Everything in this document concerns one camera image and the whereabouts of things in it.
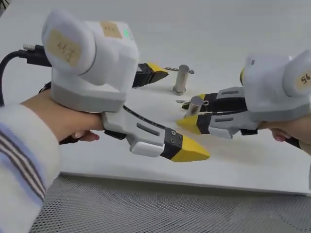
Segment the white plastic housing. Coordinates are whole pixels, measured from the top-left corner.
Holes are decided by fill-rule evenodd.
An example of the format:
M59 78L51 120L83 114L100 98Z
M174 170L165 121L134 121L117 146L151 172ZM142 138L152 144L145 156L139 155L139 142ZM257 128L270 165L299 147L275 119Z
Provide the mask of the white plastic housing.
M309 92L296 88L296 80L311 67L309 54L303 52L295 59L268 54L247 57L243 87L251 120L292 120L309 111Z
M52 64L52 98L56 102L85 112L122 108L139 60L127 24L81 22L54 10L45 22L42 43ZM68 61L72 50L75 54Z

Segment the screw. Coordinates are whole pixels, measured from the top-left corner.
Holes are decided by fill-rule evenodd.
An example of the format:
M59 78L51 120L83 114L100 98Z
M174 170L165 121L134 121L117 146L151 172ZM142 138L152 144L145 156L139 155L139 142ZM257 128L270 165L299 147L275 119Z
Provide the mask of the screw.
M164 69L165 70L170 70L170 71L176 71L176 72L179 71L178 68L172 68L172 67L165 67ZM189 70L189 74L194 74L194 70L193 69Z

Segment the metal pin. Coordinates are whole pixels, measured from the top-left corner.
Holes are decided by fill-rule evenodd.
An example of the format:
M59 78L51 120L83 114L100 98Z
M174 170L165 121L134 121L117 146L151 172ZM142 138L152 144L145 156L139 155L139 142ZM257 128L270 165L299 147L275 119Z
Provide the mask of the metal pin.
M200 113L201 107L203 105L203 100L199 96L194 96L190 100L189 108L184 117L190 117L198 115Z
M179 71L178 68L172 68L172 67L164 67L164 69L165 70L170 70L170 71L176 71L176 72ZM189 74L194 74L194 70L193 69L189 70Z
M177 96L181 96L186 92L186 83L189 75L189 66L180 65L177 73L176 83L173 92Z
M176 100L176 103L190 104L191 100ZM209 104L208 100L203 101L204 106L208 106L208 104Z

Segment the usb connector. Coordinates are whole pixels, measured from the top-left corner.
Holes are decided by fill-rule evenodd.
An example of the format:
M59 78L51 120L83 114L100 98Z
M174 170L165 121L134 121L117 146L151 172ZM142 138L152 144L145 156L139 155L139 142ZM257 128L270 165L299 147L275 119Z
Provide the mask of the usb connector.
M24 45L23 53L25 55L27 64L37 65L42 67L52 67L47 56L45 55L44 47L42 45Z

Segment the metal cylinder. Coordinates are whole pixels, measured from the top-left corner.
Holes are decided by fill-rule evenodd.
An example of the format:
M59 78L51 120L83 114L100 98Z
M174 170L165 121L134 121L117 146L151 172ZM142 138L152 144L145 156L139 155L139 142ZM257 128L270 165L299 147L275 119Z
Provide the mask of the metal cylinder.
M186 83L190 68L187 65L180 65L177 73L176 83L173 87L175 95L181 96L186 92Z
M201 97L199 96L192 97L189 103L189 108L187 110L187 113L185 114L185 117L198 115L200 113L202 105L203 105L203 100Z

